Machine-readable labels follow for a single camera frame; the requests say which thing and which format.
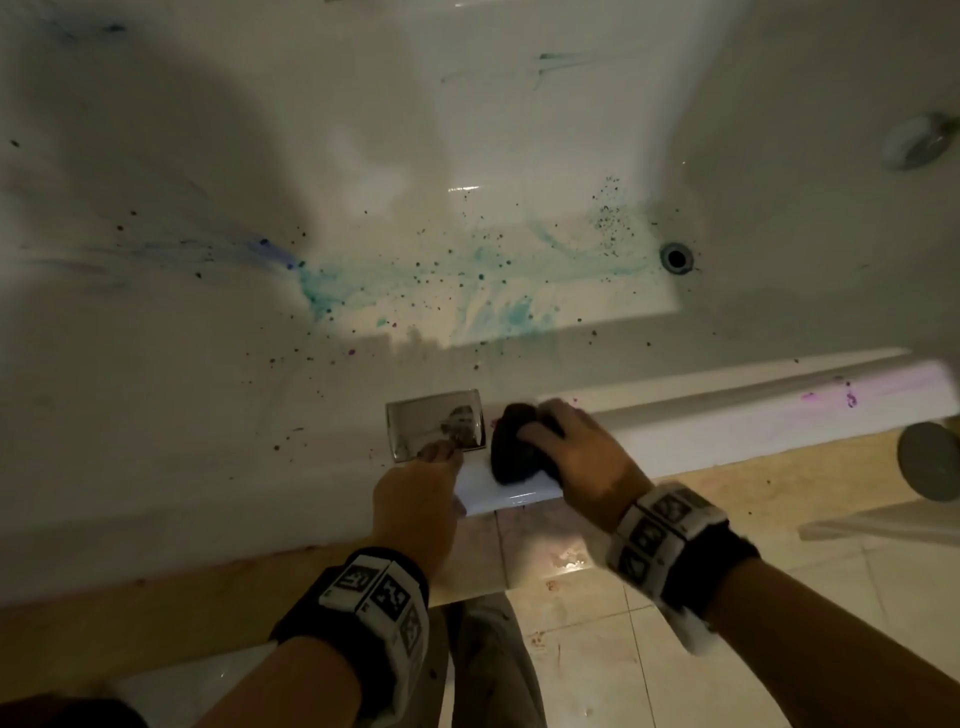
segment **bathtub drain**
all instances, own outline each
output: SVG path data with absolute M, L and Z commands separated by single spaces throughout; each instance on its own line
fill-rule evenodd
M 693 270 L 693 251 L 683 243 L 667 243 L 660 248 L 660 264 L 667 273 L 682 276 Z

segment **leg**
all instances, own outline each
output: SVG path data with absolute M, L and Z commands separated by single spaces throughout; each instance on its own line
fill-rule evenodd
M 453 728 L 546 728 L 540 684 L 504 594 L 444 607 L 453 656 Z

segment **black object in hand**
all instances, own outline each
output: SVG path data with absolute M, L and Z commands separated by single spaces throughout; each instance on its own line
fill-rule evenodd
M 516 437 L 516 432 L 531 422 L 540 422 L 564 437 L 564 430 L 551 415 L 538 416 L 536 407 L 522 402 L 508 405 L 493 430 L 490 445 L 493 479 L 500 485 L 519 483 L 539 471 L 544 471 L 560 483 L 560 469 L 557 464 L 543 450 Z

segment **pants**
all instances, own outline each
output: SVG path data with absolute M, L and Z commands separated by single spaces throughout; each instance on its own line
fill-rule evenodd
M 537 674 L 504 594 L 430 610 L 430 644 L 398 726 L 437 726 L 447 654 L 454 670 L 452 728 L 546 728 Z

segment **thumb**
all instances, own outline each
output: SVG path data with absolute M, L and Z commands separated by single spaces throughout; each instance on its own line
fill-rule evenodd
M 527 423 L 516 431 L 516 438 L 543 450 L 554 462 L 557 462 L 565 445 L 564 438 L 541 423 Z

